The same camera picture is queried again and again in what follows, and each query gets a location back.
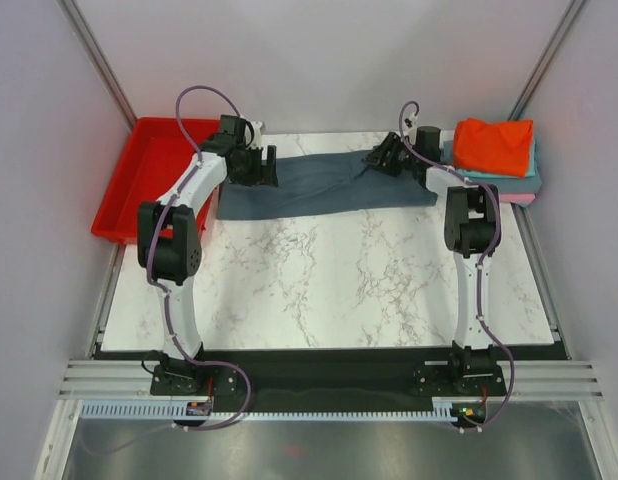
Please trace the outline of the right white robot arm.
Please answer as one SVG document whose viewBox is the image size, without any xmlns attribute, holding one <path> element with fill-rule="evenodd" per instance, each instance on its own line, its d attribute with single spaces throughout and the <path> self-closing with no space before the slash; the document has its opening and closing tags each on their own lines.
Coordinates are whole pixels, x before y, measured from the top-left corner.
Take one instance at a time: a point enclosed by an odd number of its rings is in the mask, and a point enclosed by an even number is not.
<svg viewBox="0 0 618 480">
<path fill-rule="evenodd" d="M 362 163 L 390 176 L 408 170 L 426 190 L 445 201 L 444 242 L 452 252 L 458 284 L 458 314 L 447 381 L 466 394 L 496 374 L 493 334 L 487 328 L 491 260 L 500 243 L 500 206 L 495 186 L 464 179 L 442 162 L 441 130 L 411 124 L 407 140 L 391 132 Z"/>
</svg>

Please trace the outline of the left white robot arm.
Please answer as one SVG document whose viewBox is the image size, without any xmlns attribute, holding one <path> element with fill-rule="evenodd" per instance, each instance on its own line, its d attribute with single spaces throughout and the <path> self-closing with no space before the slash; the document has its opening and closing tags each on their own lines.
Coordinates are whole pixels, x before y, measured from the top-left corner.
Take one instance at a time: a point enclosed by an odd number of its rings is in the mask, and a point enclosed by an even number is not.
<svg viewBox="0 0 618 480">
<path fill-rule="evenodd" d="M 208 369 L 196 360 L 203 349 L 196 326 L 194 276 L 202 262 L 197 217 L 224 182 L 276 187 L 276 147 L 262 143 L 264 124 L 241 116 L 223 115 L 219 129 L 194 145 L 177 180 L 155 201 L 144 201 L 137 213 L 137 258 L 161 302 L 162 352 L 179 360 L 174 382 L 197 393 L 208 382 Z"/>
</svg>

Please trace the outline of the dark blue-grey t-shirt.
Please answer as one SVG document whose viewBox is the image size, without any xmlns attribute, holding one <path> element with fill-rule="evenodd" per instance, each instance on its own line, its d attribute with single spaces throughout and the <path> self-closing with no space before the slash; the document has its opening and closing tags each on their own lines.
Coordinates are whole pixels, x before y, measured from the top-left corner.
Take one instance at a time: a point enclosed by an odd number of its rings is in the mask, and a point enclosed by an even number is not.
<svg viewBox="0 0 618 480">
<path fill-rule="evenodd" d="M 366 150 L 277 161 L 277 187 L 223 185 L 216 218 L 260 221 L 365 209 L 430 207 L 437 196 L 412 175 L 386 175 L 365 165 Z"/>
</svg>

